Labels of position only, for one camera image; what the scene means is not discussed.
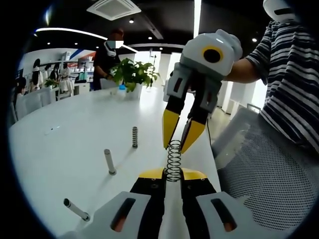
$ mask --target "green leaves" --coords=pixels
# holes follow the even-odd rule
[[[111,70],[115,71],[114,81],[119,84],[122,80],[127,87],[127,91],[133,91],[136,84],[146,84],[152,86],[153,81],[158,79],[159,73],[155,73],[152,63],[134,62],[128,58],[122,60]]]
[[[126,82],[125,87],[126,87],[126,92],[133,91],[136,87],[136,83]]]

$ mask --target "ceiling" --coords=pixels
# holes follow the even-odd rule
[[[203,0],[199,33],[215,32],[221,28],[240,39],[244,55],[247,55],[256,46],[252,38],[260,40],[269,22],[262,1]],[[95,2],[96,0],[61,0],[51,7],[49,25],[45,17],[41,17],[37,28],[71,28],[107,37],[112,29],[120,27],[125,32],[124,43],[128,46],[139,43],[184,45],[193,38],[193,0],[133,0],[142,12],[114,21],[87,12],[86,9]],[[134,19],[133,24],[129,23],[131,18]],[[38,32],[37,36],[31,34],[27,51],[57,47],[95,50],[103,41],[79,33],[43,31]],[[149,48],[147,46],[135,49],[140,51]],[[180,50],[163,47],[164,52]],[[120,54],[130,52],[121,48]]]

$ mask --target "metal spring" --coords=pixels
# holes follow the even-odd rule
[[[132,130],[132,139],[133,139],[133,148],[137,148],[138,147],[138,128],[136,126],[133,127]]]
[[[168,157],[166,166],[166,180],[177,182],[181,179],[181,152],[180,141],[172,140],[168,146]]]

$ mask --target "robotic gripper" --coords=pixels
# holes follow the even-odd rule
[[[197,140],[216,107],[221,81],[241,56],[238,38],[221,29],[187,42],[167,85],[169,100],[162,118],[164,148],[174,135],[188,89],[195,91],[195,99],[181,137],[181,153]]]

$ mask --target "silver metal cylinder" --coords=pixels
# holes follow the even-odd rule
[[[85,220],[86,222],[90,221],[90,215],[81,209],[79,209],[77,206],[75,206],[70,200],[67,198],[64,199],[63,204],[70,209],[72,212],[74,212],[76,215],[78,215],[80,218]]]
[[[105,155],[106,163],[108,164],[108,167],[109,167],[109,174],[115,175],[116,169],[115,169],[114,164],[113,164],[110,150],[104,149],[104,155]]]
[[[136,126],[133,127],[132,130],[132,140],[133,140],[133,148],[137,148],[138,147],[138,128]]]

